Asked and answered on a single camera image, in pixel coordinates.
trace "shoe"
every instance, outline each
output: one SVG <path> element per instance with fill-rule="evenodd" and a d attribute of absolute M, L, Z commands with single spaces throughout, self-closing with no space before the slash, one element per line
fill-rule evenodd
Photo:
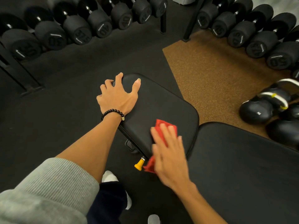
<path fill-rule="evenodd" d="M 111 171 L 107 170 L 103 174 L 102 182 L 118 182 L 118 179 Z M 126 194 L 127 194 L 127 207 L 126 207 L 126 210 L 129 210 L 130 207 L 132 206 L 132 200 L 129 197 L 127 191 L 126 191 Z"/>
<path fill-rule="evenodd" d="M 150 215 L 147 219 L 147 224 L 161 224 L 159 216 L 158 215 Z"/>

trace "bracelet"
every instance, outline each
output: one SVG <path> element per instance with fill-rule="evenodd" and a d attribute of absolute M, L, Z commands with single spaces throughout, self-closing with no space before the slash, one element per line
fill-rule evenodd
<path fill-rule="evenodd" d="M 108 111 L 104 112 L 104 114 L 102 115 L 101 120 L 103 121 L 104 117 L 105 117 L 107 114 L 111 113 L 111 112 L 116 112 L 116 113 L 118 113 L 118 114 L 121 115 L 121 123 L 123 123 L 123 122 L 125 121 L 125 115 L 124 115 L 121 111 L 116 110 L 116 109 L 109 109 Z"/>

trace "brown floor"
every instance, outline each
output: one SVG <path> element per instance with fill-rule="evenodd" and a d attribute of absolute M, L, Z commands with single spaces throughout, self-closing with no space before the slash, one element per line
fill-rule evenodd
<path fill-rule="evenodd" d="M 178 41 L 163 49 L 186 101 L 198 111 L 200 124 L 224 122 L 267 137 L 264 126 L 244 123 L 240 105 L 273 82 L 289 77 L 289 71 L 274 71 L 264 58 L 251 59 L 244 48 L 230 47 L 226 38 L 209 30 L 199 31 L 187 43 Z"/>

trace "yellow adjustment pin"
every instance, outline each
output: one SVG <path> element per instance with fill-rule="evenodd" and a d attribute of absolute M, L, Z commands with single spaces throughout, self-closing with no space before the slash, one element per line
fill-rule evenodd
<path fill-rule="evenodd" d="M 142 166 L 145 162 L 145 157 L 141 157 L 140 161 L 134 165 L 134 167 L 137 169 L 137 170 L 142 170 Z"/>

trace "hand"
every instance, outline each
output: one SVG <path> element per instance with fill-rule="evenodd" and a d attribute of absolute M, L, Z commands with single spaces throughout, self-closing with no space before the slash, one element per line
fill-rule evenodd
<path fill-rule="evenodd" d="M 151 128 L 155 144 L 152 151 L 155 156 L 155 172 L 161 182 L 174 192 L 184 190 L 191 183 L 182 137 L 176 136 L 173 126 L 168 128 L 160 124 L 161 131 L 168 144 L 166 146 L 154 127 Z"/>
<path fill-rule="evenodd" d="M 127 93 L 123 89 L 121 79 L 123 73 L 119 73 L 115 77 L 115 86 L 112 86 L 113 80 L 107 79 L 105 84 L 101 85 L 102 94 L 97 96 L 97 102 L 101 107 L 101 112 L 104 113 L 109 109 L 117 109 L 124 115 L 132 111 L 138 98 L 138 90 L 141 85 L 141 80 L 137 79 L 133 86 L 132 92 Z"/>

